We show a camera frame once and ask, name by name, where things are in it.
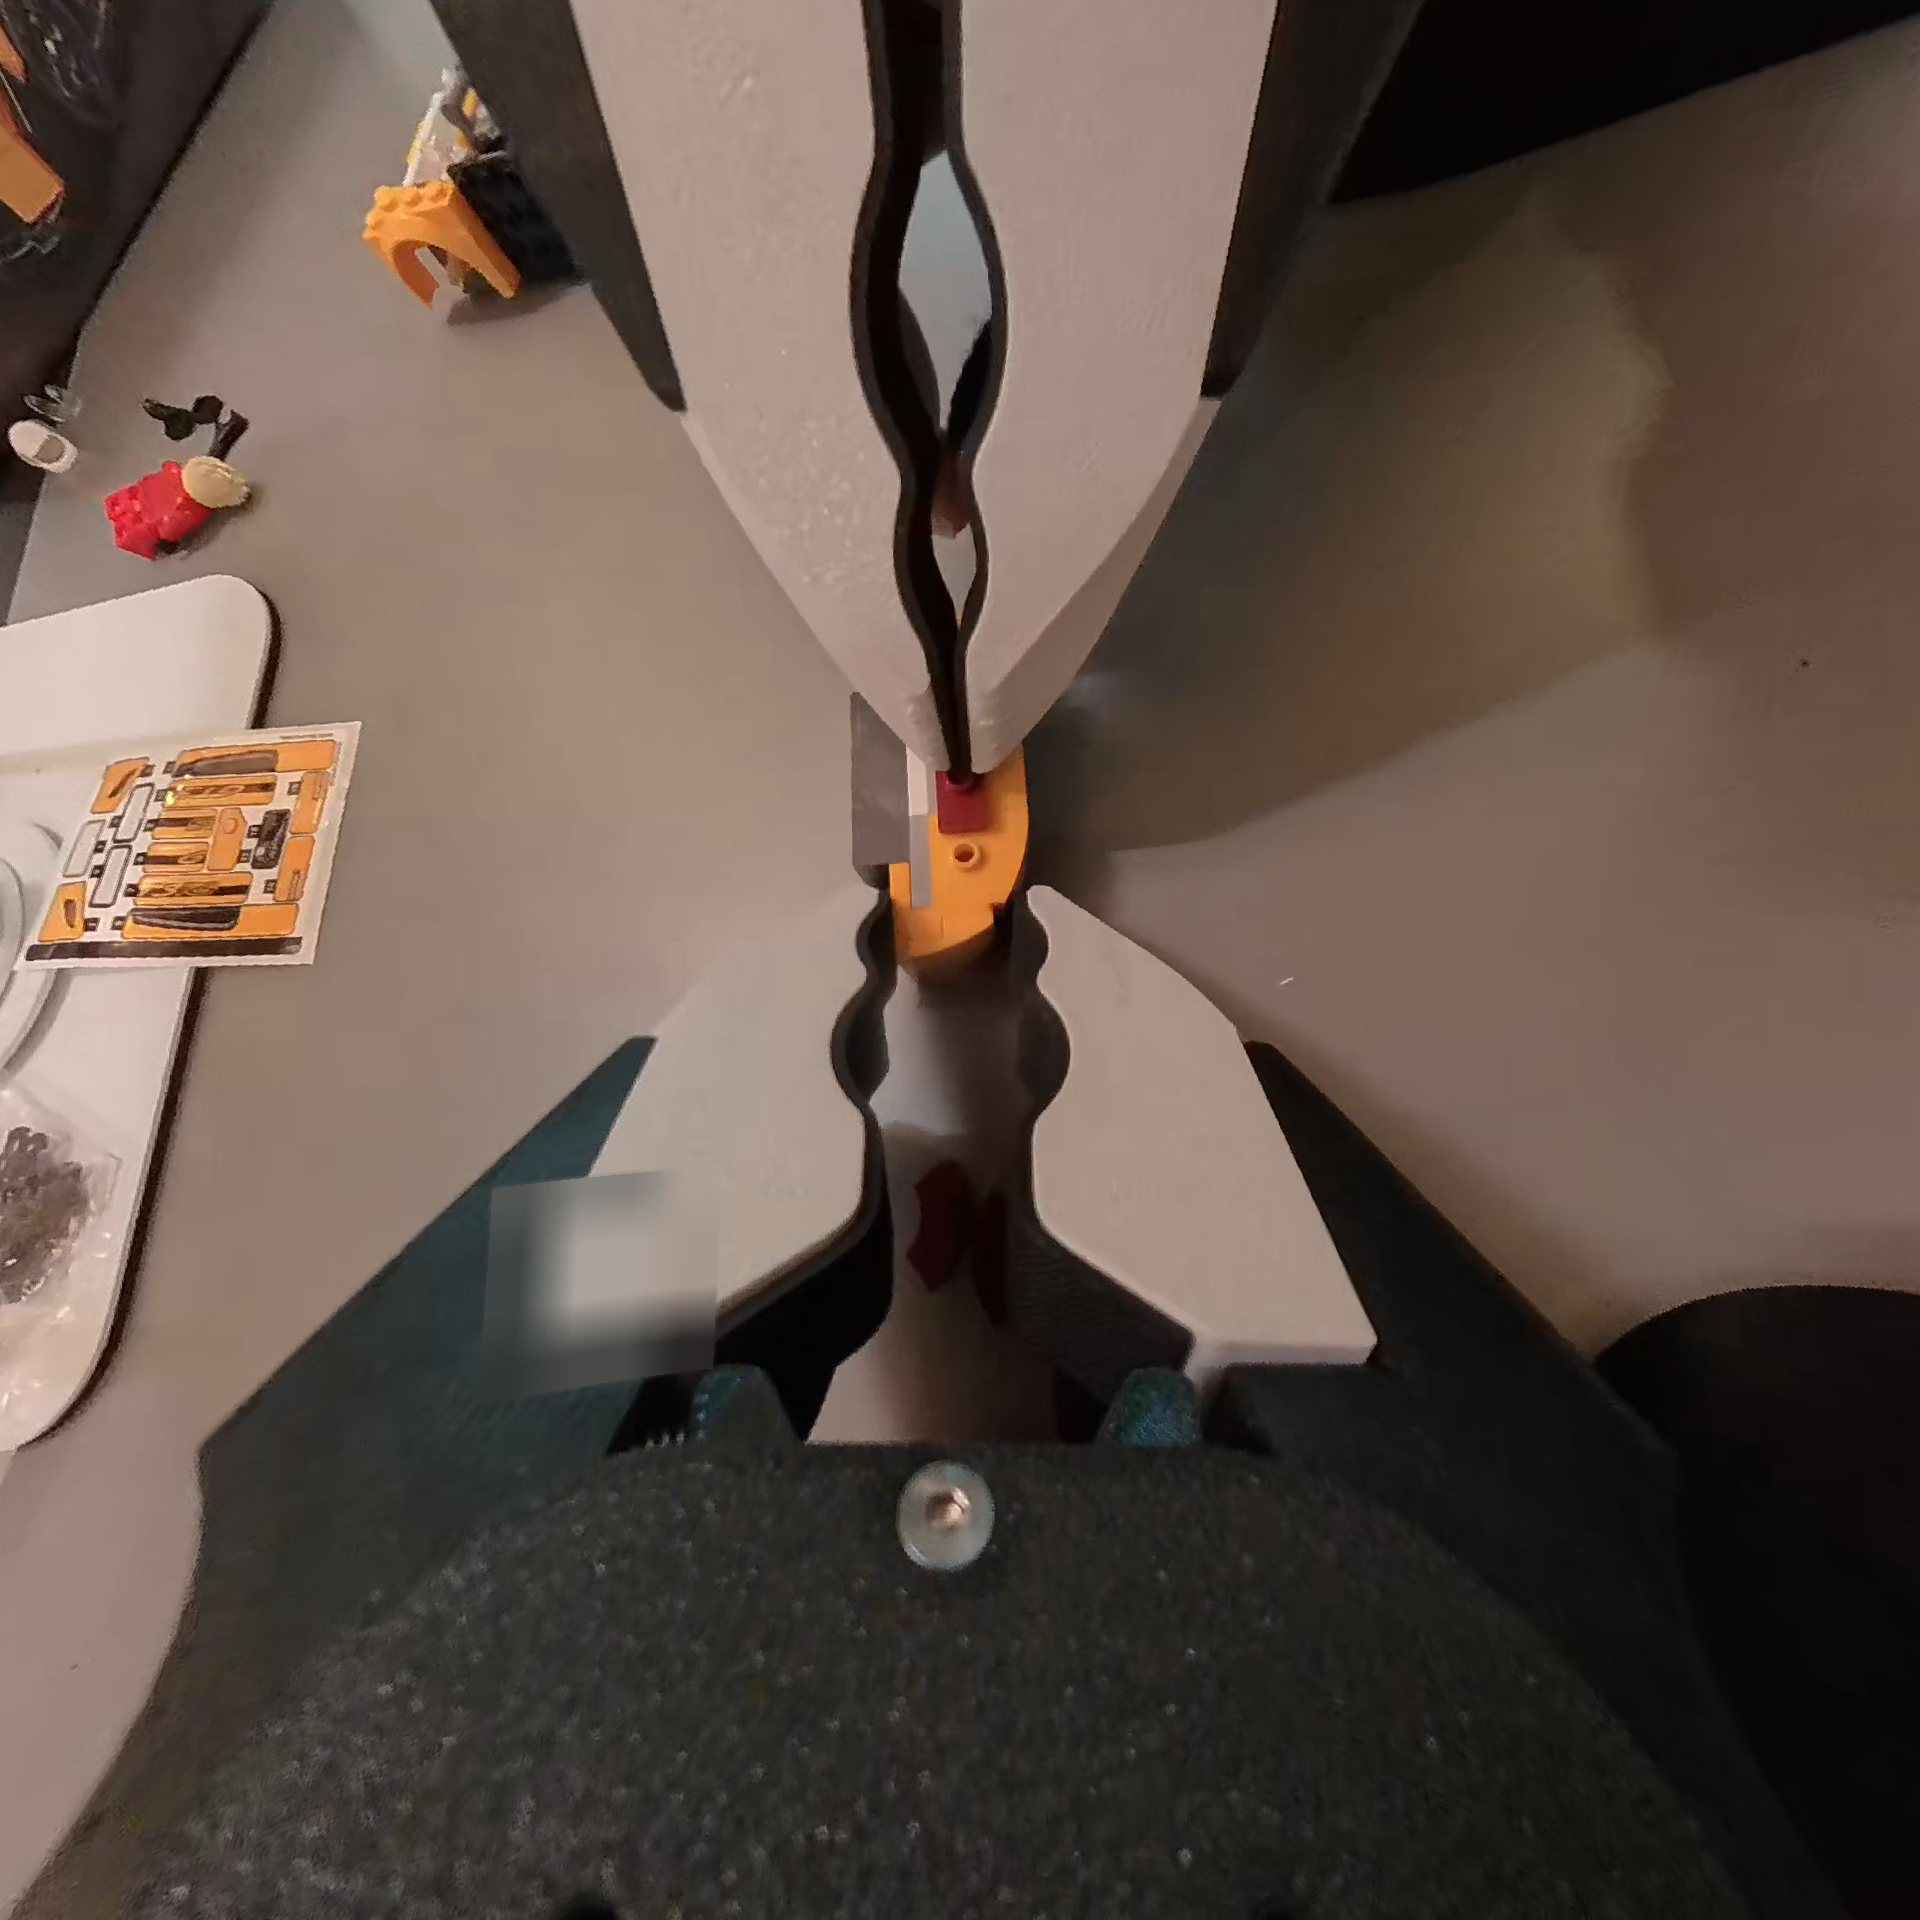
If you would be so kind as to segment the red lego minifigure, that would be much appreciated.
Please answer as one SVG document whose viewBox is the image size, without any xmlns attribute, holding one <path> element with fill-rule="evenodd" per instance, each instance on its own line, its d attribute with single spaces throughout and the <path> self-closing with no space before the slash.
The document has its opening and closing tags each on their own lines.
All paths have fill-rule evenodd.
<svg viewBox="0 0 1920 1920">
<path fill-rule="evenodd" d="M 112 543 L 140 559 L 174 555 L 201 536 L 208 524 L 251 501 L 251 482 L 208 452 L 164 462 L 102 498 Z"/>
</svg>

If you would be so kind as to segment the black lego set box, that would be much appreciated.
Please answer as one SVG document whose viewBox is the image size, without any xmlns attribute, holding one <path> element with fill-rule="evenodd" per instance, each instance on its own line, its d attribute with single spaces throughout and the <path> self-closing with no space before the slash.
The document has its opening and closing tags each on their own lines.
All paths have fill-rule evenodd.
<svg viewBox="0 0 1920 1920">
<path fill-rule="evenodd" d="M 3 4 L 3 423 L 63 378 L 263 2 Z"/>
</svg>

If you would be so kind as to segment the person's black sweater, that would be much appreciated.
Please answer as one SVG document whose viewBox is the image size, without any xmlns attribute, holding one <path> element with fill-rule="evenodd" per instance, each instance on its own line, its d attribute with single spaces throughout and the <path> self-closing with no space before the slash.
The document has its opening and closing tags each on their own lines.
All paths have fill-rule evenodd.
<svg viewBox="0 0 1920 1920">
<path fill-rule="evenodd" d="M 1683 1482 L 1742 1734 L 1852 1916 L 1918 1916 L 1918 1298 L 1750 1286 L 1598 1356 Z"/>
</svg>

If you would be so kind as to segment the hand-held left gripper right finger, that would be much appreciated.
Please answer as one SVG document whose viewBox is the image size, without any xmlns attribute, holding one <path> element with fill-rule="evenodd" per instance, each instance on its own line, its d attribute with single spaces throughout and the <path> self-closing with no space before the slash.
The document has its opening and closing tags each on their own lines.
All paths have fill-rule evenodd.
<svg viewBox="0 0 1920 1920">
<path fill-rule="evenodd" d="M 1232 1020 L 1053 886 L 1012 926 L 1012 1330 L 1097 1400 L 1140 1370 L 1206 1396 L 1238 1364 L 1364 1364 L 1374 1322 Z"/>
</svg>

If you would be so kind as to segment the orange lego bumper assembly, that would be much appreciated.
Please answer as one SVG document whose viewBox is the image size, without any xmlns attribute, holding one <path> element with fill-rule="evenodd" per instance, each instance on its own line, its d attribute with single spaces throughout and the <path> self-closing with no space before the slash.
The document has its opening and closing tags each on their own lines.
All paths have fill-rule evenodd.
<svg viewBox="0 0 1920 1920">
<path fill-rule="evenodd" d="M 921 975 L 950 974 L 991 949 L 1016 898 L 1029 846 L 1024 754 L 988 776 L 995 828 L 939 835 L 934 770 L 860 695 L 849 699 L 849 836 L 855 870 L 894 909 L 895 958 Z"/>
</svg>

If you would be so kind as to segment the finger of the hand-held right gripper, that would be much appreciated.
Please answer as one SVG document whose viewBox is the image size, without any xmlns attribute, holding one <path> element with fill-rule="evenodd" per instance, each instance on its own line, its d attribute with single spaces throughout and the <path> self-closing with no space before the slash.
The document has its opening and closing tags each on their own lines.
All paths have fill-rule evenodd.
<svg viewBox="0 0 1920 1920">
<path fill-rule="evenodd" d="M 812 635 L 928 766 L 959 758 L 899 351 L 911 196 L 875 4 L 575 4 L 687 439 Z"/>
<path fill-rule="evenodd" d="M 1272 2 L 969 2 L 956 110 L 997 279 L 969 482 L 984 572 L 961 654 L 975 766 L 1093 654 L 1215 402 L 1201 395 Z"/>
</svg>

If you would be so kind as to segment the orange sticker sheet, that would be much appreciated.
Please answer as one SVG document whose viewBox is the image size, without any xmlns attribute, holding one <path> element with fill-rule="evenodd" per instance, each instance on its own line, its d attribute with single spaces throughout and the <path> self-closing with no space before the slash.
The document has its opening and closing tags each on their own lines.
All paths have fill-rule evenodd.
<svg viewBox="0 0 1920 1920">
<path fill-rule="evenodd" d="M 361 731 L 180 736 L 92 767 L 23 883 L 5 972 L 311 967 Z"/>
</svg>

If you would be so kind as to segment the black lego car chassis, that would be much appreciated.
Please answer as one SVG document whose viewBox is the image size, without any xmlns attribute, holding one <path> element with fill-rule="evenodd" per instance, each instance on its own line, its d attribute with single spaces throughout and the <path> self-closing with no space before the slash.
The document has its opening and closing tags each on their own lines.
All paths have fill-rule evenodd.
<svg viewBox="0 0 1920 1920">
<path fill-rule="evenodd" d="M 513 144 L 460 63 L 440 69 L 399 180 L 375 189 L 363 243 L 427 309 L 510 302 L 580 279 Z"/>
</svg>

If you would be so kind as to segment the bag of grey wheel rims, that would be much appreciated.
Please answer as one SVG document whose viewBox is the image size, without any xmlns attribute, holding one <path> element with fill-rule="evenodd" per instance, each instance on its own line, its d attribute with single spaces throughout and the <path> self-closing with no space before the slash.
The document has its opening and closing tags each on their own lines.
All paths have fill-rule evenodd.
<svg viewBox="0 0 1920 1920">
<path fill-rule="evenodd" d="M 3 1091 L 3 1451 L 77 1396 L 116 1286 L 120 1162 L 23 1088 Z"/>
</svg>

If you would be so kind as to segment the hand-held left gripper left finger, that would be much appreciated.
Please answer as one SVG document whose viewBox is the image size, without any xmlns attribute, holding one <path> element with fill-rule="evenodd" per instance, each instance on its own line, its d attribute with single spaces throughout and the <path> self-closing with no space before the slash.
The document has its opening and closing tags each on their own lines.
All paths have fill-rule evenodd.
<svg viewBox="0 0 1920 1920">
<path fill-rule="evenodd" d="M 713 1359 L 822 1404 L 894 1300 L 872 1100 L 895 986 L 891 907 L 847 884 L 715 959 L 663 1020 L 606 1139 L 606 1175 L 663 1178 L 648 1255 L 710 1319 Z"/>
</svg>

